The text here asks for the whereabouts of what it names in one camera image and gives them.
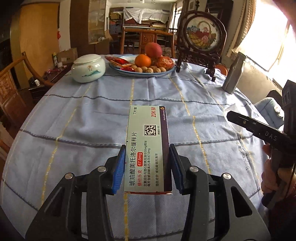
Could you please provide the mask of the person right hand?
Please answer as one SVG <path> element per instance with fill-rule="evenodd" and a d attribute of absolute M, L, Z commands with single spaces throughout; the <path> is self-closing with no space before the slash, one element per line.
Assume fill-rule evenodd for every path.
<path fill-rule="evenodd" d="M 263 151 L 269 156 L 264 163 L 264 171 L 261 175 L 261 190 L 264 194 L 278 190 L 279 186 L 276 182 L 276 174 L 271 168 L 271 148 L 270 145 L 263 145 Z M 284 194 L 281 194 L 280 200 L 288 197 L 295 197 L 295 173 L 289 168 L 279 168 L 277 171 L 279 178 L 287 183 Z"/>

